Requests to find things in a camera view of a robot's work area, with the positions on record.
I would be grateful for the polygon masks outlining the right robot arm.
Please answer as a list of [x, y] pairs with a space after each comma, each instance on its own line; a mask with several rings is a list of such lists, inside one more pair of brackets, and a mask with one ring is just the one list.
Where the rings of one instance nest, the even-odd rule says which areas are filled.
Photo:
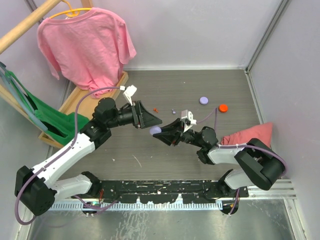
[[267, 191], [287, 172], [286, 162], [258, 138], [242, 144], [222, 145], [213, 128], [205, 126], [201, 131], [194, 131], [179, 118], [161, 127], [153, 137], [168, 146], [179, 143], [197, 146], [196, 154], [204, 164], [238, 165], [239, 169], [231, 169], [219, 179], [219, 191], [225, 197], [231, 197], [242, 187], [256, 186]]

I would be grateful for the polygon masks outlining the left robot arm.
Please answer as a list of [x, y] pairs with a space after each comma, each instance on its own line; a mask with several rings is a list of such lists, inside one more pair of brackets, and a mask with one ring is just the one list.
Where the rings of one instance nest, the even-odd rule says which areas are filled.
[[17, 203], [23, 203], [35, 216], [44, 214], [59, 200], [75, 195], [97, 197], [101, 181], [88, 171], [60, 180], [75, 163], [94, 152], [111, 137], [111, 129], [132, 124], [137, 129], [160, 125], [162, 120], [145, 109], [141, 101], [118, 109], [112, 98], [101, 99], [93, 118], [76, 132], [76, 137], [47, 160], [32, 168], [21, 167], [16, 174]]

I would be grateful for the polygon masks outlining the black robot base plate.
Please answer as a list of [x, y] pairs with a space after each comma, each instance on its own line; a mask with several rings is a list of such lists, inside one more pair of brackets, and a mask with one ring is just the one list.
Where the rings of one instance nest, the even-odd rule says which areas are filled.
[[178, 197], [183, 204], [215, 203], [222, 198], [234, 198], [235, 190], [223, 190], [214, 180], [103, 180], [95, 195], [79, 194], [82, 199], [101, 197], [105, 203], [123, 204], [174, 203]]

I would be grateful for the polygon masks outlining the lilac earbud case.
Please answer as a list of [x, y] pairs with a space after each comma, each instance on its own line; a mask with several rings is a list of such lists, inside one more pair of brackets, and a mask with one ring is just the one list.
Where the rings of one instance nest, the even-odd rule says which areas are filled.
[[199, 103], [201, 105], [207, 105], [209, 103], [209, 99], [205, 96], [202, 96], [200, 99], [199, 99]]
[[153, 136], [155, 134], [159, 134], [162, 132], [162, 129], [159, 127], [159, 126], [152, 126], [150, 129], [149, 129], [149, 133]]

